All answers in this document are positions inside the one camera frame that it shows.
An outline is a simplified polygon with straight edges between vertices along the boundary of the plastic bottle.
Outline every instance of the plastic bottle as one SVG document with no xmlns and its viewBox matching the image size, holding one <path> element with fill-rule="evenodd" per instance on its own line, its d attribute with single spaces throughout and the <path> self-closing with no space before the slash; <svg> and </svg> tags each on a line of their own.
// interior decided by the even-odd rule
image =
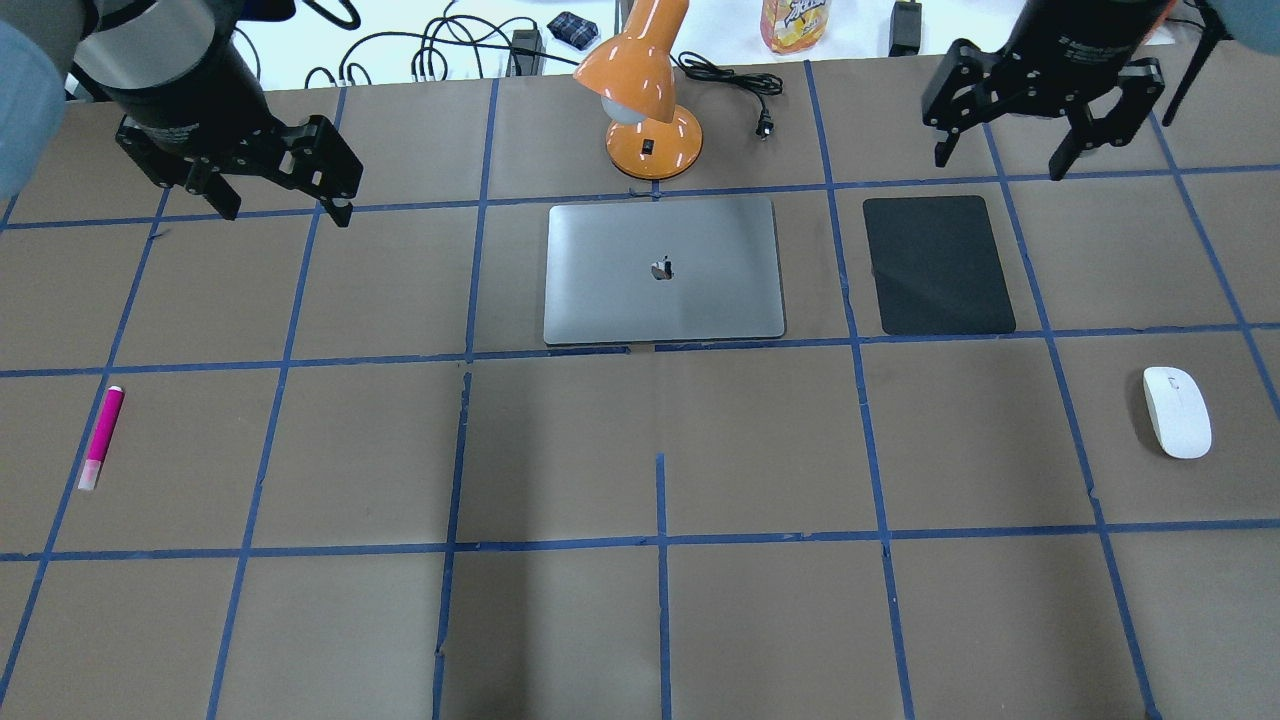
<svg viewBox="0 0 1280 720">
<path fill-rule="evenodd" d="M 764 0 L 760 37 L 780 55 L 813 47 L 827 29 L 831 0 Z"/>
</svg>

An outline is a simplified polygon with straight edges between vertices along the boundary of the black cable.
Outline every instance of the black cable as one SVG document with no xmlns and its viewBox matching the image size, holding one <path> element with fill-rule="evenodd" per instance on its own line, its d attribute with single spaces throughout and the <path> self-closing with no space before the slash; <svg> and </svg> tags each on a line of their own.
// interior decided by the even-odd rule
<svg viewBox="0 0 1280 720">
<path fill-rule="evenodd" d="M 467 41 L 465 41 L 465 40 L 462 42 L 454 42 L 452 40 L 436 38 L 436 42 L 439 42 L 440 45 L 460 45 L 460 46 L 463 46 L 463 47 L 470 47 L 471 46 L 471 44 L 467 42 Z M 536 53 L 534 50 L 525 50 L 524 47 L 511 47 L 511 46 L 507 46 L 507 45 L 484 45 L 484 44 L 480 44 L 480 42 L 475 44 L 475 46 L 480 47 L 480 49 L 485 49 L 485 50 L 509 50 L 511 53 L 515 53 L 516 55 L 530 55 L 530 56 L 534 56 L 534 58 L 547 58 L 548 60 L 558 60 L 561 63 L 568 63 L 570 65 L 577 65 L 579 64 L 577 60 L 570 60 L 568 58 L 561 58 L 559 55 L 548 55 L 547 53 Z"/>
<path fill-rule="evenodd" d="M 307 78 L 302 81 L 303 88 L 311 87 L 311 77 L 316 73 L 324 73 L 324 76 L 329 78 L 329 85 L 338 85 L 338 81 L 333 77 L 333 73 L 330 73 L 328 68 L 311 68 L 311 72 L 307 73 Z"/>
<path fill-rule="evenodd" d="M 426 68 L 431 70 L 431 74 L 428 74 L 426 69 L 422 69 L 422 72 L 419 73 L 419 69 L 422 68 L 422 55 L 431 53 L 440 56 L 440 65 L 443 65 L 440 79 L 449 79 L 449 59 L 444 56 L 444 53 L 440 53 L 435 47 L 420 47 L 419 51 L 413 53 L 413 56 L 408 60 L 408 73 L 413 76 L 415 82 L 428 78 L 435 79 L 435 65 L 430 61 L 426 64 Z"/>
<path fill-rule="evenodd" d="M 723 82 L 741 87 L 755 95 L 755 99 L 760 101 L 760 118 L 755 123 L 755 135 L 760 136 L 762 140 L 768 140 L 773 135 L 773 117 L 769 115 L 769 106 L 764 102 L 764 97 L 767 95 L 782 95 L 782 78 L 772 73 L 748 73 L 740 76 L 730 68 L 721 68 L 698 53 L 687 50 L 671 60 L 676 63 L 677 68 L 684 70 L 689 79 Z"/>
<path fill-rule="evenodd" d="M 428 41 L 424 40 L 422 45 L 424 46 L 430 46 L 434 42 L 444 42 L 443 40 L 439 40 L 440 29 L 448 28 L 449 29 L 449 35 L 453 36 L 453 40 L 458 41 L 462 45 L 470 46 L 475 51 L 475 55 L 476 55 L 476 72 L 480 74 L 481 78 L 484 77 L 484 68 L 481 67 L 481 63 L 480 63 L 480 47 L 486 47 L 486 46 L 485 45 L 480 45 L 480 42 L 484 42 L 485 40 L 489 40 L 494 35 L 499 35 L 499 36 L 502 36 L 503 41 L 506 41 L 506 44 L 507 44 L 507 46 L 504 47 L 504 50 L 512 51 L 512 45 L 513 44 L 512 44 L 512 40 L 511 40 L 511 36 L 508 36 L 506 32 L 503 32 L 503 28 L 506 26 L 508 26 L 511 23 L 515 23 L 515 22 L 525 20 L 525 22 L 527 22 L 532 27 L 534 32 L 540 32 L 541 31 L 541 28 L 538 26 L 538 20 L 535 20 L 534 18 L 530 18 L 527 15 L 520 15 L 520 17 L 516 17 L 516 18 L 508 18 L 508 19 L 498 23 L 498 24 L 494 24 L 494 23 L 486 20 L 485 18 L 480 18 L 480 17 L 476 17 L 476 15 L 449 15 L 448 14 L 449 6 L 447 6 L 444 9 L 444 13 L 445 13 L 444 15 L 442 15 L 439 18 L 433 18 L 429 23 L 426 23 L 426 28 L 422 31 L 422 35 L 430 35 L 430 42 L 428 42 Z M 480 37 L 475 37 L 475 36 L 471 35 L 470 28 L 467 28 L 462 23 L 462 20 L 470 20 L 470 22 L 480 23 L 481 26 L 488 27 L 489 32 L 485 33 L 485 35 L 483 35 L 483 36 L 480 36 Z M 434 32 L 431 31 L 431 26 L 433 24 L 435 24 L 435 31 Z M 467 35 L 467 40 L 462 40 L 461 37 L 458 37 L 457 33 L 453 29 L 454 27 L 461 28 L 462 32 L 465 32 Z M 518 63 L 516 65 L 516 73 L 517 74 L 520 73 L 520 65 L 518 65 Z"/>
<path fill-rule="evenodd" d="M 355 5 L 351 4 L 351 0 L 338 0 L 338 4 L 342 5 L 342 9 L 347 10 L 347 14 L 351 15 L 349 20 L 344 20 L 334 15 L 324 6 L 321 6 L 320 3 L 317 3 L 316 0 L 302 0 L 302 4 L 306 5 L 307 8 L 311 8 L 321 18 L 340 27 L 342 29 L 357 29 L 360 27 L 360 13 L 356 12 L 356 8 Z"/>
<path fill-rule="evenodd" d="M 1184 26 L 1198 27 L 1201 29 L 1201 32 L 1204 32 L 1204 26 L 1202 26 L 1201 23 L 1198 23 L 1196 20 L 1184 20 L 1183 18 L 1165 18 L 1165 22 L 1166 23 L 1178 23 L 1178 24 L 1184 24 Z"/>
<path fill-rule="evenodd" d="M 431 26 L 433 24 L 435 24 L 435 31 L 434 32 L 431 31 Z M 430 70 L 430 73 L 433 76 L 435 74 L 435 68 L 431 67 L 430 49 L 435 47 L 435 40 L 440 35 L 440 29 L 442 28 L 448 27 L 449 28 L 449 35 L 452 35 L 453 38 L 457 40 L 458 42 L 463 42 L 463 40 L 461 37 L 458 37 L 458 33 L 454 32 L 454 29 L 453 29 L 454 24 L 462 32 L 466 33 L 466 36 L 467 36 L 466 44 L 471 46 L 471 51 L 475 53 L 475 56 L 476 56 L 476 72 L 480 73 L 480 78 L 484 79 L 484 65 L 480 61 L 480 49 L 476 47 L 476 42 L 479 42 L 479 41 L 475 38 L 475 36 L 471 35 L 471 31 L 467 28 L 467 26 L 462 24 L 461 20 L 456 20 L 454 18 L 449 18 L 449 17 L 431 18 L 426 23 L 426 27 L 422 29 L 422 37 L 424 37 L 424 40 L 422 40 L 422 47 L 428 49 L 428 55 L 426 55 L 428 69 Z"/>
<path fill-rule="evenodd" d="M 369 85 L 374 85 L 374 78 L 369 77 L 369 70 L 365 69 L 365 65 L 361 65 L 360 63 L 347 63 L 348 72 L 352 70 L 353 68 L 360 68 L 360 72 L 365 73 L 365 82 Z M 356 85 L 355 76 L 352 76 L 351 78 L 351 85 Z"/>
<path fill-rule="evenodd" d="M 348 47 L 347 51 L 343 53 L 342 60 L 338 61 L 338 79 L 340 81 L 347 79 L 347 60 L 351 59 L 351 54 L 356 51 L 356 47 L 360 47 L 361 45 L 369 42 L 370 40 L 374 40 L 375 37 L 416 37 L 419 40 L 422 38 L 422 36 L 416 32 L 404 32 L 402 29 L 384 29 L 381 32 L 369 33 L 365 37 L 361 37 L 360 40 L 352 42 L 351 47 Z"/>
<path fill-rule="evenodd" d="M 248 42 L 248 49 L 253 51 L 253 77 L 257 79 L 262 79 L 262 59 L 257 55 L 257 45 L 253 45 L 253 38 L 250 37 L 247 32 L 242 31 L 238 27 L 233 27 L 232 32 L 241 33 L 241 37 L 244 38 L 244 42 Z"/>
</svg>

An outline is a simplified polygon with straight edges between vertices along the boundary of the power cord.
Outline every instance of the power cord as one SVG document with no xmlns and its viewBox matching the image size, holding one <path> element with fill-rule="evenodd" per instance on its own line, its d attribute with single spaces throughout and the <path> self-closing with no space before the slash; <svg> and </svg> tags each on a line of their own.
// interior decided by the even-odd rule
<svg viewBox="0 0 1280 720">
<path fill-rule="evenodd" d="M 337 81 L 330 81 L 330 82 L 342 83 L 342 82 L 347 82 L 348 79 L 351 79 L 351 69 L 352 69 L 351 65 L 352 64 L 348 60 L 351 60 L 352 54 L 356 51 L 357 47 L 360 47 L 365 42 L 369 42 L 370 40 L 375 40 L 375 38 L 379 38 L 379 37 L 412 37 L 412 38 L 416 38 L 419 41 L 419 50 L 416 53 L 413 53 L 413 55 L 410 58 L 410 74 L 413 77 L 415 81 L 417 81 L 420 78 L 422 78 L 422 79 L 426 79 L 426 78 L 436 79 L 436 76 L 435 76 L 435 61 L 436 61 L 436 58 L 439 58 L 439 63 L 442 65 L 442 76 L 439 77 L 439 79 L 447 79 L 448 78 L 448 74 L 449 74 L 448 60 L 445 59 L 444 54 L 440 53 L 440 50 L 438 47 L 435 47 L 435 45 L 451 45 L 451 46 L 460 46 L 460 47 L 471 47 L 472 51 L 476 54 L 476 67 L 477 67 L 477 70 L 480 72 L 481 77 L 484 77 L 484 70 L 480 69 L 480 50 L 506 50 L 506 51 L 508 51 L 511 54 L 515 54 L 515 55 L 547 58 L 548 60 L 557 60 L 559 63 L 568 63 L 571 65 L 577 65 L 579 64 L 577 60 L 571 60 L 568 58 L 561 58 L 558 55 L 550 55 L 548 53 L 538 53 L 538 51 L 529 50 L 529 49 L 525 49 L 525 47 L 513 47 L 511 37 L 502 28 L 504 26 L 507 26 L 509 23 L 513 23 L 513 22 L 517 22 L 517 20 L 527 20 L 527 22 L 532 23 L 532 26 L 534 26 L 535 29 L 538 29 L 538 23 L 532 18 L 518 17 L 518 18 L 511 18 L 508 20 L 503 20 L 502 23 L 498 23 L 498 24 L 493 24 L 489 20 L 485 20 L 484 18 L 479 18 L 479 17 L 475 17 L 475 15 L 449 15 L 448 10 L 449 10 L 449 8 L 452 8 L 452 5 L 453 5 L 453 3 L 449 3 L 449 5 L 445 6 L 445 15 L 444 17 L 431 18 L 431 20 L 426 24 L 426 28 L 421 33 L 419 33 L 419 32 L 406 32 L 406 31 L 374 32 L 374 33 L 366 35 L 366 36 L 361 37 L 360 40 L 357 40 L 356 42 L 351 44 L 351 46 L 347 47 L 347 51 L 343 53 L 342 59 L 338 61 L 338 78 L 337 78 Z M 483 36 L 480 36 L 477 38 L 477 37 L 475 37 L 471 33 L 471 31 L 466 26 L 462 24 L 463 20 L 479 22 L 479 23 L 489 27 L 489 32 L 485 33 L 485 35 L 483 35 Z M 440 32 L 445 27 L 449 28 L 451 33 L 454 37 L 458 37 L 457 36 L 457 31 L 461 31 L 461 32 L 466 33 L 467 40 L 448 40 L 448 38 L 444 38 L 444 37 L 439 37 Z M 502 36 L 502 38 L 506 41 L 506 45 L 493 45 L 493 44 L 485 44 L 485 42 L 483 42 L 484 40 L 488 40 L 489 37 L 493 37 L 494 35 Z M 319 68 L 312 69 L 311 73 L 307 73 L 307 78 L 311 78 L 312 74 L 317 69 Z"/>
<path fill-rule="evenodd" d="M 303 90 L 311 87 L 311 78 L 315 77 L 316 73 L 329 78 L 329 85 L 338 85 L 338 78 L 333 77 L 333 73 L 330 73 L 328 68 L 311 68 L 311 72 L 307 73 L 307 78 L 302 81 Z"/>
<path fill-rule="evenodd" d="M 769 114 L 769 106 L 764 102 L 764 97 L 782 95 L 782 78 L 772 73 L 737 74 L 732 69 L 721 68 L 698 53 L 690 53 L 689 50 L 672 58 L 672 61 L 676 63 L 676 67 L 689 79 L 723 82 L 741 87 L 755 95 L 755 99 L 760 101 L 760 118 L 755 123 L 755 135 L 760 140 L 768 140 L 773 135 L 773 115 Z"/>
<path fill-rule="evenodd" d="M 316 0 L 302 0 L 302 4 L 306 5 L 307 8 L 311 8 L 321 18 L 340 27 L 342 29 L 357 29 L 360 27 L 360 13 L 356 12 L 356 8 L 355 5 L 351 4 L 351 0 L 338 0 L 338 4 L 342 5 L 342 9 L 347 10 L 347 14 L 351 17 L 349 20 L 344 20 L 334 15 L 333 13 L 326 10 L 323 5 L 320 5 L 320 3 L 317 3 Z"/>
<path fill-rule="evenodd" d="M 361 65 L 360 63 L 349 63 L 347 65 L 347 72 L 349 73 L 351 70 L 353 70 L 356 68 L 360 68 L 360 72 L 365 73 L 365 83 L 366 85 L 374 85 L 374 78 L 369 77 L 369 70 L 366 70 L 365 65 Z M 356 76 L 351 76 L 351 85 L 356 85 Z"/>
</svg>

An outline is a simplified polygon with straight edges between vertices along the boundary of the lamp base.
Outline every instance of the lamp base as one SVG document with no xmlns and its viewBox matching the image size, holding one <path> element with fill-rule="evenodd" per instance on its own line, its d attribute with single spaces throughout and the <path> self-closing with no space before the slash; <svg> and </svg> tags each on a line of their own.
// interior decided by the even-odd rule
<svg viewBox="0 0 1280 720">
<path fill-rule="evenodd" d="M 673 178 L 687 170 L 703 151 L 703 126 L 689 109 L 676 105 L 669 123 L 654 119 L 613 123 L 604 133 L 604 146 L 613 164 L 634 178 Z"/>
</svg>

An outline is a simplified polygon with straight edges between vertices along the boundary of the blue tape grid line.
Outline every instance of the blue tape grid line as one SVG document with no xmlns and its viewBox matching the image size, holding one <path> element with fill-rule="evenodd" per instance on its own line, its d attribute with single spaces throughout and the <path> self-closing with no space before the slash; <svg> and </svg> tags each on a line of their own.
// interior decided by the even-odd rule
<svg viewBox="0 0 1280 720">
<path fill-rule="evenodd" d="M 996 164 L 996 174 L 1001 178 L 1000 191 L 1005 197 L 1005 209 L 1009 211 L 1009 220 L 1014 228 L 1014 237 L 1018 241 L 1018 251 L 1021 255 L 1023 266 L 1027 270 L 1027 279 L 1030 284 L 1032 297 L 1036 300 L 1036 313 L 1039 315 L 1041 328 L 1044 333 L 1044 345 L 1048 348 L 1050 361 L 1053 365 L 1053 375 L 1057 378 L 1057 389 L 1062 396 L 1062 409 L 1066 413 L 1066 421 L 1071 429 L 1071 439 L 1075 443 L 1075 455 L 1080 465 L 1080 474 L 1084 477 L 1084 487 L 1093 509 L 1093 523 L 1097 529 L 1098 541 L 1102 544 L 1102 556 L 1106 560 L 1107 574 L 1111 578 L 1111 591 L 1116 598 L 1116 607 L 1120 614 L 1120 624 L 1124 628 L 1125 642 L 1129 646 L 1129 656 L 1133 661 L 1134 674 L 1138 679 L 1138 689 L 1142 693 L 1147 716 L 1151 720 L 1160 720 L 1160 711 L 1156 707 L 1155 696 L 1151 692 L 1151 683 L 1147 679 L 1147 666 L 1142 659 L 1142 648 L 1138 646 L 1138 633 L 1133 626 L 1133 618 L 1129 614 L 1129 600 L 1125 596 L 1124 583 L 1120 579 L 1120 568 L 1116 564 L 1115 552 L 1111 547 L 1111 534 L 1107 530 L 1106 516 L 1102 514 L 1102 503 L 1094 495 L 1093 469 L 1089 465 L 1089 456 L 1084 448 L 1084 434 L 1080 432 L 1080 423 L 1071 402 L 1071 389 L 1068 387 L 1066 374 L 1062 370 L 1062 359 L 1057 352 L 1057 341 L 1053 325 L 1050 323 L 1048 311 L 1044 306 L 1044 297 L 1041 293 L 1039 281 L 1036 277 L 1036 268 L 1032 265 L 1030 252 L 1027 246 L 1027 237 L 1023 234 L 1023 225 L 1018 217 L 1018 208 L 1014 205 L 1014 195 L 1009 182 L 1005 179 L 1005 167 L 1000 159 L 1000 149 L 996 147 L 996 138 L 991 127 L 982 126 L 987 138 L 987 147 L 991 150 L 991 159 Z"/>
<path fill-rule="evenodd" d="M 476 205 L 476 238 L 471 254 L 471 290 L 467 299 L 466 351 L 463 360 L 476 360 L 476 307 L 480 302 L 480 264 L 484 260 L 484 225 L 489 208 L 489 176 L 493 170 L 494 123 L 498 117 L 498 79 L 489 87 L 489 115 L 485 120 L 484 156 L 480 168 L 480 200 Z M 471 372 L 462 377 L 462 402 L 458 410 L 458 436 L 453 455 L 453 487 L 449 493 L 449 525 L 445 537 L 444 569 L 440 578 L 440 615 L 435 630 L 435 667 L 431 675 L 431 720 L 439 720 L 444 705 L 444 643 L 449 635 L 449 611 L 453 606 L 453 565 L 458 546 L 458 512 L 462 507 L 462 470 L 466 461 L 467 418 L 471 409 Z"/>
<path fill-rule="evenodd" d="M 1112 534 L 1197 533 L 1238 530 L 1280 530 L 1280 518 L 1243 518 L 1234 520 L 1167 520 L 1152 523 L 1108 523 Z M 1012 525 L 979 528 L 911 528 L 891 530 L 895 541 L 936 541 L 965 538 L 1020 538 L 1091 536 L 1098 532 L 1087 525 Z M 723 533 L 687 536 L 616 536 L 545 541 L 484 542 L 420 542 L 392 544 L 337 544 L 300 547 L 251 547 L 250 557 L 347 557 L 364 555 L 444 555 L 453 552 L 552 552 L 558 550 L 602 550 L 611 547 L 705 546 L 705 544 L 782 544 L 823 542 L 879 542 L 878 530 L 829 530 L 818 533 Z M 172 548 L 172 550 L 74 550 L 55 551 L 50 562 L 136 561 L 136 560 L 207 560 L 239 557 L 238 547 Z M 40 562 L 42 552 L 5 552 L 0 562 Z"/>
<path fill-rule="evenodd" d="M 338 91 L 338 109 L 334 113 L 334 127 L 342 127 L 343 110 L 347 106 L 347 88 Z M 248 569 L 250 548 L 253 546 L 253 530 L 257 525 L 257 512 L 262 502 L 262 484 L 266 480 L 266 471 L 271 462 L 271 448 L 275 443 L 275 429 L 280 419 L 280 407 L 284 405 L 284 388 L 289 380 L 289 360 L 293 356 L 293 341 L 298 332 L 298 318 L 302 315 L 302 297 L 306 293 L 307 275 L 311 269 L 311 252 L 315 249 L 316 231 L 320 227 L 323 209 L 319 202 L 311 209 L 311 224 L 307 228 L 307 242 L 302 250 L 302 263 L 298 266 L 298 281 L 293 290 L 293 309 L 289 314 L 289 327 L 284 334 L 284 352 L 282 355 L 279 379 L 275 384 L 275 397 L 271 401 L 271 414 L 266 421 L 266 433 L 262 439 L 262 454 L 259 459 L 257 477 L 253 480 L 253 496 L 250 500 L 248 518 L 244 520 L 244 534 L 241 538 L 239 553 L 236 561 L 236 577 L 232 580 L 230 598 L 227 602 L 227 619 L 223 623 L 223 635 L 218 644 L 218 661 L 214 666 L 212 684 L 209 691 L 209 706 L 205 714 L 206 720 L 218 716 L 218 701 L 221 697 L 223 678 L 227 674 L 227 657 L 230 653 L 232 635 L 236 628 L 236 615 L 239 610 L 241 592 L 244 588 L 244 573 Z"/>
<path fill-rule="evenodd" d="M 1183 196 L 1183 204 L 1187 206 L 1187 214 L 1190 215 L 1192 224 L 1196 225 L 1196 234 L 1199 236 L 1201 245 L 1204 246 L 1204 255 L 1208 256 L 1208 261 L 1213 265 L 1213 273 L 1217 274 L 1217 282 L 1222 286 L 1222 293 L 1226 295 L 1226 301 L 1231 306 L 1231 314 L 1235 315 L 1235 322 L 1239 324 L 1239 331 L 1244 334 L 1244 342 L 1249 346 L 1249 354 L 1253 355 L 1253 363 L 1258 366 L 1258 375 L 1262 378 L 1262 386 L 1267 391 L 1267 397 L 1271 398 L 1271 410 L 1275 411 L 1276 418 L 1280 419 L 1280 395 L 1276 395 L 1276 386 L 1271 380 L 1271 374 L 1267 372 L 1267 364 L 1262 360 L 1262 352 L 1258 350 L 1258 343 L 1253 340 L 1253 331 L 1249 328 L 1249 323 L 1244 319 L 1244 310 L 1240 307 L 1240 301 L 1235 297 L 1235 291 L 1231 290 L 1231 283 L 1226 278 L 1226 269 L 1222 268 L 1222 261 L 1217 258 L 1217 251 L 1213 250 L 1213 242 L 1208 237 L 1208 231 L 1204 229 L 1204 222 L 1201 219 L 1199 213 L 1196 210 L 1196 202 L 1192 200 L 1190 191 L 1187 190 L 1187 182 L 1183 181 L 1183 170 L 1179 169 L 1178 161 L 1174 160 L 1174 151 L 1169 147 L 1169 140 L 1165 138 L 1165 131 L 1156 122 L 1156 115 L 1148 115 L 1148 122 L 1152 129 L 1156 132 L 1156 140 L 1160 141 L 1160 150 L 1165 154 L 1165 160 L 1169 163 L 1169 170 L 1174 176 L 1174 183 L 1178 184 L 1178 192 Z"/>
<path fill-rule="evenodd" d="M 840 210 L 836 205 L 836 184 L 831 173 L 831 152 L 827 149 L 827 129 L 822 119 L 822 104 L 818 101 L 818 86 L 813 78 L 813 64 L 804 61 L 805 81 L 809 85 L 809 100 L 813 104 L 813 119 L 818 128 L 818 149 L 822 152 L 822 173 L 827 190 L 827 209 L 831 213 L 831 236 L 835 241 L 836 269 L 840 273 L 840 295 L 845 305 L 845 322 L 849 325 L 849 347 L 854 360 L 854 382 L 858 386 L 858 407 L 861 413 L 863 437 L 867 442 L 867 464 L 870 469 L 872 497 L 876 501 L 876 532 L 881 542 L 881 564 L 884 571 L 884 592 L 888 605 L 890 633 L 893 638 L 893 657 L 897 664 L 899 689 L 902 694 L 902 714 L 906 720 L 915 720 L 915 702 L 911 700 L 911 680 L 906 662 L 906 642 L 902 638 L 902 616 L 897 602 L 897 579 L 893 574 L 892 533 L 888 512 L 884 509 L 884 491 L 881 487 L 879 457 L 876 451 L 876 432 L 872 424 L 870 402 L 867 398 L 867 380 L 863 369 L 861 342 L 858 340 L 858 320 L 849 299 L 849 272 L 845 268 L 845 241 L 840 229 Z"/>
<path fill-rule="evenodd" d="M 1280 329 L 1280 323 L 1253 323 L 1249 325 L 1256 331 Z M 1119 337 L 1119 336 L 1158 336 L 1158 334 L 1187 334 L 1187 333 L 1234 333 L 1239 332 L 1235 324 L 1213 325 L 1188 325 L 1188 327 L 1153 327 L 1153 328 L 1087 328 L 1071 331 L 1053 331 L 1055 337 Z M 859 337 L 859 345 L 890 345 L 913 342 L 973 342 L 991 340 L 1029 340 L 1043 338 L 1042 331 L 1018 331 L 1007 334 L 979 334 L 979 336 L 872 336 Z M 783 340 L 735 340 L 714 342 L 677 342 L 654 345 L 655 352 L 700 352 L 709 350 L 762 350 L 780 347 L 840 347 L 850 345 L 846 337 L 817 337 L 817 338 L 783 338 Z M 631 347 L 626 345 L 582 346 L 582 347 L 544 347 L 540 350 L 500 350 L 488 352 L 472 352 L 472 361 L 493 360 L 524 360 L 529 357 L 568 357 L 582 355 L 627 355 Z M 282 360 L 247 360 L 224 363 L 182 363 L 173 365 L 116 365 L 111 373 L 116 375 L 132 375 L 145 373 L 197 373 L 220 370 L 278 370 L 285 365 L 289 368 L 332 368 L 337 365 L 408 365 L 420 363 L 462 363 L 466 361 L 463 352 L 442 352 L 438 355 L 366 355 L 355 357 L 311 357 Z M 97 375 L 102 368 L 37 368 L 29 370 L 0 370 L 3 378 L 49 378 L 67 375 Z"/>
<path fill-rule="evenodd" d="M 466 360 L 475 360 L 476 305 L 480 301 L 480 263 L 484 259 L 484 220 L 489 209 L 489 173 L 493 165 L 493 126 L 498 117 L 498 78 L 489 90 L 489 118 L 485 120 L 484 164 L 480 169 L 480 201 L 476 205 L 476 242 L 471 254 L 471 295 L 467 301 Z"/>
<path fill-rule="evenodd" d="M 4 206 L 4 215 L 0 215 L 0 233 L 9 227 L 9 218 L 13 217 L 13 209 L 18 205 L 18 196 L 14 195 L 9 199 L 9 202 Z"/>
<path fill-rule="evenodd" d="M 659 452 L 654 459 L 658 497 L 658 656 L 660 662 L 662 720 L 672 720 L 671 701 L 671 593 L 667 573 L 667 456 Z"/>
<path fill-rule="evenodd" d="M 1270 173 L 1280 172 L 1280 164 L 1260 164 L 1260 165 L 1230 165 L 1230 167 L 1216 167 L 1216 168 L 1178 168 L 1178 174 L 1180 176 L 1202 176 L 1202 174 L 1229 174 L 1229 173 Z M 1115 179 L 1115 178 L 1139 178 L 1139 177 L 1171 177 L 1174 176 L 1171 169 L 1151 169 L 1151 170 L 1101 170 L 1101 172 L 1073 172 L 1066 176 L 1062 182 L 1073 182 L 1082 179 Z M 1047 174 L 1030 174 L 1030 176 L 1006 176 L 1004 178 L 1010 183 L 1023 183 L 1023 182 L 1050 182 Z M 760 195 L 760 193 L 783 193 L 783 192 L 808 192 L 808 191 L 822 191 L 828 187 L 835 190 L 877 190 L 888 187 L 928 187 L 928 186 L 950 186 L 950 184 L 996 184 L 1001 181 L 998 176 L 974 176 L 974 177 L 957 177 L 957 178 L 924 178 L 924 179 L 887 179 L 887 181 L 845 181 L 845 182 L 823 182 L 823 183 L 797 183 L 797 184 L 776 184 L 776 186 L 755 186 L 755 187 L 712 187 L 712 188 L 694 188 L 694 190 L 663 190 L 658 191 L 657 196 L 660 197 L 703 197 L 710 195 Z M 562 204 L 562 202 L 599 202 L 599 201 L 612 201 L 612 200 L 630 200 L 635 197 L 632 193 L 627 192 L 611 192 L 599 195 L 558 195 L 558 196 L 535 196 L 535 197 L 489 197 L 485 204 L 489 206 L 497 205 L 540 205 L 540 204 Z M 355 208 L 356 213 L 396 213 L 403 210 L 436 210 L 443 208 L 479 208 L 480 200 L 442 200 L 433 202 L 387 202 L 387 204 L 372 204 L 372 205 L 357 205 Z M 311 213 L 310 209 L 283 209 L 283 210 L 246 210 L 239 214 L 241 218 L 276 218 L 283 215 L 306 215 Z M 191 223 L 202 220 L 216 220 L 219 219 L 215 214 L 195 214 L 195 215 L 173 215 L 164 218 L 165 223 Z M 129 224 L 147 224 L 151 218 L 136 217 L 136 218 L 100 218 L 90 220 L 41 220 L 41 222 L 28 222 L 28 223 L 9 223 L 10 229 L 40 229 L 40 228 L 77 228 L 88 225 L 129 225 Z"/>
<path fill-rule="evenodd" d="M 471 413 L 471 373 L 462 375 L 462 406 L 458 410 L 458 436 L 453 448 L 453 488 L 449 492 L 449 525 L 440 579 L 440 616 L 435 629 L 435 669 L 431 675 L 431 719 L 439 720 L 444 703 L 444 641 L 449 635 L 449 610 L 453 606 L 453 564 L 458 547 L 458 514 L 462 507 L 462 469 L 467 454 L 467 424 Z"/>
<path fill-rule="evenodd" d="M 22 651 L 22 641 L 27 637 L 31 615 L 36 609 L 36 600 L 40 597 L 40 588 L 45 582 L 45 571 L 49 569 L 50 557 L 54 552 L 54 544 L 58 542 L 58 532 L 63 527 L 63 519 L 67 516 L 67 506 L 70 503 L 72 492 L 76 488 L 76 479 L 79 474 L 79 464 L 84 457 L 84 451 L 88 448 L 90 437 L 93 433 L 93 420 L 97 418 L 97 409 L 101 406 L 102 396 L 106 392 L 108 378 L 111 374 L 113 365 L 115 365 L 115 357 L 120 351 L 120 342 L 124 340 L 124 328 L 129 323 L 129 314 L 133 311 L 133 302 L 138 297 L 138 287 L 142 284 L 142 273 L 146 270 L 147 259 L 151 256 L 151 247 L 155 243 L 156 232 L 160 227 L 160 218 L 164 215 L 164 208 L 168 201 L 169 191 L 164 190 L 160 192 L 160 201 L 156 205 L 155 215 L 151 218 L 151 228 L 147 232 L 147 240 L 142 245 L 142 254 L 138 258 L 137 269 L 133 272 L 133 282 L 129 284 L 129 295 L 124 300 L 124 309 L 120 311 L 120 322 L 115 327 L 115 336 L 111 338 L 111 350 L 108 352 L 106 364 L 100 370 L 101 378 L 97 382 L 97 391 L 93 393 L 93 404 L 90 405 L 88 418 L 84 419 L 84 428 L 81 430 L 79 445 L 76 448 L 76 456 L 72 459 L 72 468 L 67 474 L 67 483 L 63 486 L 61 498 L 58 501 L 58 511 L 54 514 L 54 521 L 49 528 L 49 537 L 45 541 L 45 548 L 41 552 L 40 564 L 36 566 L 36 575 L 31 582 L 31 591 L 27 593 L 27 605 L 23 607 L 22 620 L 18 623 L 18 630 L 14 634 L 13 644 L 9 648 L 9 657 L 5 660 L 4 675 L 0 675 L 0 706 L 4 706 L 4 698 L 9 692 L 9 683 L 13 680 L 13 670 L 18 662 L 18 653 Z M 10 200 L 9 210 L 13 209 L 14 202 L 14 200 Z"/>
</svg>

